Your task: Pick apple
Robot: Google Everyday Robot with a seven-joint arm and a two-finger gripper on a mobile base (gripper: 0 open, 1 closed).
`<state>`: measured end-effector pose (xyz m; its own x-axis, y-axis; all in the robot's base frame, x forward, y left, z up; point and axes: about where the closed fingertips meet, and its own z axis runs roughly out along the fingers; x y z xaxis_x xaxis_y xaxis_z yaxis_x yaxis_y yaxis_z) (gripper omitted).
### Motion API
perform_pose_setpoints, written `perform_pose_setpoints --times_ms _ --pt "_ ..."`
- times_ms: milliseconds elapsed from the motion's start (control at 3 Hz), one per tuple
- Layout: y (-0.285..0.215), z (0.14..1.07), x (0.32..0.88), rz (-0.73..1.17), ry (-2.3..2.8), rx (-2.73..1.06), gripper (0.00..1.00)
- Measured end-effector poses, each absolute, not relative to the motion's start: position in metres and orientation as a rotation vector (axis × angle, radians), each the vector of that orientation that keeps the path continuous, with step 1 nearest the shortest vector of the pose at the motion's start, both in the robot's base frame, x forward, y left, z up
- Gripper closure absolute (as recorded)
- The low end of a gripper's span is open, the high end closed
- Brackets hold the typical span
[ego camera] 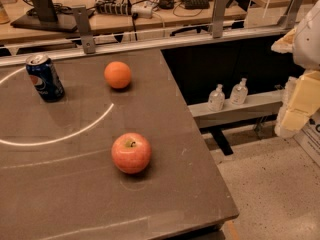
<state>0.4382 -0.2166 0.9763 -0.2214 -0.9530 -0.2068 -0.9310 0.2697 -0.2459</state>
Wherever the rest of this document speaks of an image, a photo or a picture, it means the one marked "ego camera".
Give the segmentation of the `white and yellow gripper body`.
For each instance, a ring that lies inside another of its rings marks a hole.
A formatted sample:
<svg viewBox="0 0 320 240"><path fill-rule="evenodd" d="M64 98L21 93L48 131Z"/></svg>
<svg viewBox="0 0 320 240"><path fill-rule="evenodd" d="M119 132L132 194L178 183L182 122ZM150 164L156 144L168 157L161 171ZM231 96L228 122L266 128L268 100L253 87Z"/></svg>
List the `white and yellow gripper body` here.
<svg viewBox="0 0 320 240"><path fill-rule="evenodd" d="M277 136L297 134L320 109L320 72L306 70L299 78L289 77L275 125Z"/></svg>

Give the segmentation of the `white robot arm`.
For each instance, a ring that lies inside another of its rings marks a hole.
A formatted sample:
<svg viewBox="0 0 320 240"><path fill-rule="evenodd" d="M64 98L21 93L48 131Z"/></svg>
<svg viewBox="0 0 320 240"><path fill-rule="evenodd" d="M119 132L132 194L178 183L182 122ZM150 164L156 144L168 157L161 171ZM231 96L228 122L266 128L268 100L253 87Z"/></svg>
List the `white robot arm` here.
<svg viewBox="0 0 320 240"><path fill-rule="evenodd" d="M304 69L298 79L287 81L283 92L275 133L286 139L297 134L320 108L320 1L271 50L291 53L294 63Z"/></svg>

